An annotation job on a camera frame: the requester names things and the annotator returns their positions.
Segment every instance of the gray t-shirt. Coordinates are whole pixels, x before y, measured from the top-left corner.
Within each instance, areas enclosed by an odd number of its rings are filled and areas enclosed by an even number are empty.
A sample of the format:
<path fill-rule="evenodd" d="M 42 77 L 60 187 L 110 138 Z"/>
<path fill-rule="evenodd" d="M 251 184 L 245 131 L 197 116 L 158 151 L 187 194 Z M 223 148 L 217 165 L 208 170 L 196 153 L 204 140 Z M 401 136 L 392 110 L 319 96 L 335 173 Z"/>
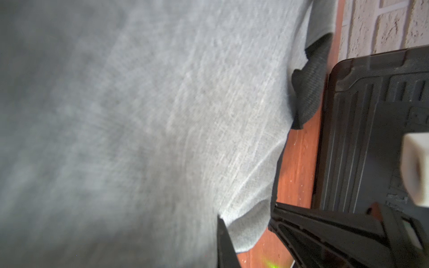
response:
<path fill-rule="evenodd" d="M 1 6 L 1 267 L 214 267 L 218 215 L 256 243 L 336 1 Z"/>

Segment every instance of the white brick wall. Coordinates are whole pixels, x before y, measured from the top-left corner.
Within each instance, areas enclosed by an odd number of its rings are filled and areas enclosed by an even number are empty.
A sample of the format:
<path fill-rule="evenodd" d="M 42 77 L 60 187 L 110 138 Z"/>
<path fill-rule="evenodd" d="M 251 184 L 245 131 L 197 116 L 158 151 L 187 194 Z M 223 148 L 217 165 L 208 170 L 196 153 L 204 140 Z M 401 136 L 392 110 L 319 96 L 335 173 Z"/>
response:
<path fill-rule="evenodd" d="M 339 60 L 429 45 L 429 0 L 345 0 Z"/>

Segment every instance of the orange laminate floor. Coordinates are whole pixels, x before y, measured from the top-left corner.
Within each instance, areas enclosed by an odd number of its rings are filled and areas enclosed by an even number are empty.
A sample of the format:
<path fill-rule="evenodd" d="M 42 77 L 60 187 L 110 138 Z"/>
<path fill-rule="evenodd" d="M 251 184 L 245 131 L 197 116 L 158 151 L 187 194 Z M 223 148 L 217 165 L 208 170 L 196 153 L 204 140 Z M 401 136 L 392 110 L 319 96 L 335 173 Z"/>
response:
<path fill-rule="evenodd" d="M 338 2 L 336 32 L 328 59 L 328 71 L 338 62 L 344 0 Z M 321 109 L 302 130 L 291 130 L 281 165 L 277 201 L 309 208 L 313 193 L 319 144 Z M 248 252 L 238 254 L 242 268 L 289 268 L 293 258 L 274 233 L 265 230 Z"/>

